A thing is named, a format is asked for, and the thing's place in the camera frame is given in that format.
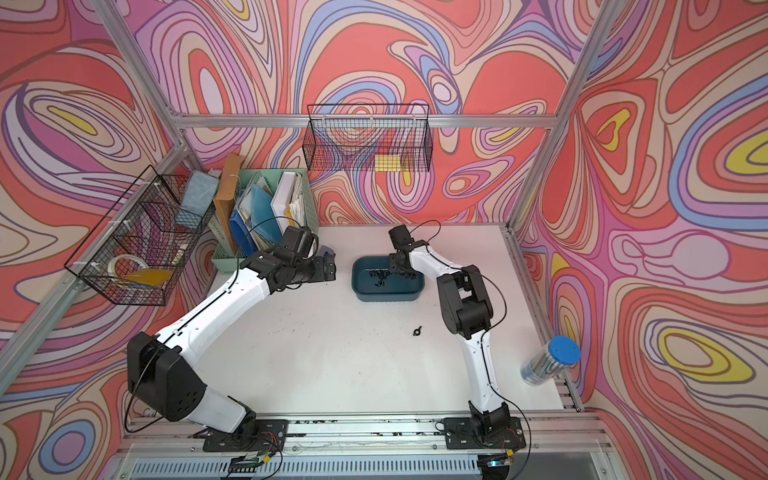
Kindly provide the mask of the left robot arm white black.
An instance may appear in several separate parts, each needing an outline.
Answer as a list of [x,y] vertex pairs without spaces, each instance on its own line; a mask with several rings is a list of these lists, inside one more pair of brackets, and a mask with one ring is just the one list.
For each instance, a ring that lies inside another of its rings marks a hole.
[[274,247],[241,259],[210,297],[155,334],[128,342],[128,390],[164,419],[234,434],[253,411],[209,387],[195,370],[209,347],[271,295],[336,279],[335,252],[308,227],[290,226]]

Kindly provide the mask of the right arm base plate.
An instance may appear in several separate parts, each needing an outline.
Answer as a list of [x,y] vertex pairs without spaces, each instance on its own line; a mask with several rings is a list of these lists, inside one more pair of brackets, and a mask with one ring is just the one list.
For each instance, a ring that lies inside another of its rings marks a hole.
[[490,430],[472,425],[469,417],[446,417],[440,421],[439,430],[445,438],[448,450],[518,450],[527,447],[525,432],[519,417],[509,417],[505,425],[498,424]]

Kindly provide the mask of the dark teal storage box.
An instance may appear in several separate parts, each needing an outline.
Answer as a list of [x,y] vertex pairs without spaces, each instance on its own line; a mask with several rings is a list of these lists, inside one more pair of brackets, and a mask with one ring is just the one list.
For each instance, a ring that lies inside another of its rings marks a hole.
[[387,256],[364,256],[352,267],[351,287],[363,302],[410,302],[425,286],[421,273],[396,273]]

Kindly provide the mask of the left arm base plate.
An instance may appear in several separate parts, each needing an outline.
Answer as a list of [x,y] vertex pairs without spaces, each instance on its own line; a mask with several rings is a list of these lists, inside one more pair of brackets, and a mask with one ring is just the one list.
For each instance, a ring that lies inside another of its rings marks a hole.
[[251,419],[232,433],[208,429],[203,436],[203,451],[208,453],[229,452],[277,452],[287,439],[289,422],[283,419]]

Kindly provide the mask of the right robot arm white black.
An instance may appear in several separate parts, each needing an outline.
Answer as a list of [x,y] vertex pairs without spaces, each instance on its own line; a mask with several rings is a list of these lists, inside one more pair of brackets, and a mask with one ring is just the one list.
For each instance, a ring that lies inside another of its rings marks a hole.
[[471,387],[473,435],[488,443],[510,428],[511,415],[509,404],[497,392],[488,336],[494,311],[485,278],[476,266],[459,266],[433,252],[428,242],[415,240],[404,225],[390,229],[388,235],[394,248],[390,268],[419,273],[435,282],[443,322],[462,347]]

